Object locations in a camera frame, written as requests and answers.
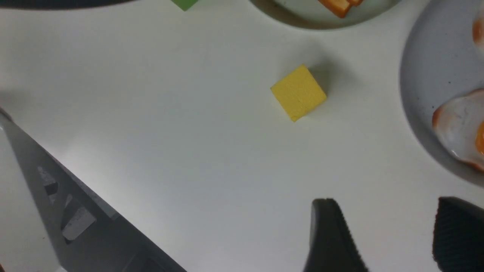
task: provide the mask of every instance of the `egg yolk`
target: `egg yolk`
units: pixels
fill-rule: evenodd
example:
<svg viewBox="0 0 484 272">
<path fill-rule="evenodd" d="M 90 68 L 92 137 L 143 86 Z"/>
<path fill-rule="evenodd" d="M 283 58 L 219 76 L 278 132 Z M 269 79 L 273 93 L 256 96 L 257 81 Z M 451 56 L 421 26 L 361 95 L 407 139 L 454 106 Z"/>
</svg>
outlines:
<svg viewBox="0 0 484 272">
<path fill-rule="evenodd" d="M 476 149 L 484 155 L 484 122 L 481 123 L 476 135 Z"/>
</svg>

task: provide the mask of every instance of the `orange food piece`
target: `orange food piece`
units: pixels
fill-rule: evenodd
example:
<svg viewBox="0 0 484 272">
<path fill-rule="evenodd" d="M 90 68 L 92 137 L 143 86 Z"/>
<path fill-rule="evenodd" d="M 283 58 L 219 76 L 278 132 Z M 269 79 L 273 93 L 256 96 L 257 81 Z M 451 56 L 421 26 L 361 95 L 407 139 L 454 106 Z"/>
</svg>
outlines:
<svg viewBox="0 0 484 272">
<path fill-rule="evenodd" d="M 484 122 L 481 123 L 476 135 L 476 149 L 484 155 Z"/>
<path fill-rule="evenodd" d="M 347 0 L 319 0 L 319 2 L 340 18 L 344 18 L 352 7 Z"/>
</svg>

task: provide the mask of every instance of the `yellow cube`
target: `yellow cube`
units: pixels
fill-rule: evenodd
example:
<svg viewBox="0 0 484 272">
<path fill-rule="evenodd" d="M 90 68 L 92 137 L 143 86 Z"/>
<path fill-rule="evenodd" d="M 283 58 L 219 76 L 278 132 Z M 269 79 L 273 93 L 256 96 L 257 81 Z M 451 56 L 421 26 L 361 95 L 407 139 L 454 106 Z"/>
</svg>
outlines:
<svg viewBox="0 0 484 272">
<path fill-rule="evenodd" d="M 293 122 L 326 100 L 326 94 L 303 64 L 271 88 Z"/>
</svg>

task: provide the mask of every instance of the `black plastic part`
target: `black plastic part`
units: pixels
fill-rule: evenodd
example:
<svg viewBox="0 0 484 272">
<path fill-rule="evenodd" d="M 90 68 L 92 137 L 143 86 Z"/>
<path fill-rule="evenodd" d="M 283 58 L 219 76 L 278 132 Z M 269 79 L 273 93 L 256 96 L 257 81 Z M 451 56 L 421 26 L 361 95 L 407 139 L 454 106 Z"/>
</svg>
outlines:
<svg viewBox="0 0 484 272">
<path fill-rule="evenodd" d="M 441 197 L 433 255 L 443 272 L 484 272 L 484 210 L 455 197 Z"/>
<path fill-rule="evenodd" d="M 109 6 L 132 0 L 0 0 L 0 8 L 28 10 L 69 10 Z"/>
<path fill-rule="evenodd" d="M 368 272 L 336 201 L 313 201 L 312 226 L 304 272 Z"/>
</svg>

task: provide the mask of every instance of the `white plate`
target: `white plate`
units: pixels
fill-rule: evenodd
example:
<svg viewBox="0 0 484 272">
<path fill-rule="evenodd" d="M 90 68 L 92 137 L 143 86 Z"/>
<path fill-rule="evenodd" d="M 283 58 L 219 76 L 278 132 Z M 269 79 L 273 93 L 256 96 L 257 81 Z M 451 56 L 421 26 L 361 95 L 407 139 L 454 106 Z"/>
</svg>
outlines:
<svg viewBox="0 0 484 272">
<path fill-rule="evenodd" d="M 400 0 L 364 0 L 352 7 L 343 19 L 326 9 L 318 0 L 250 0 L 268 16 L 304 29 L 329 30 L 363 23 L 391 9 Z"/>
</svg>

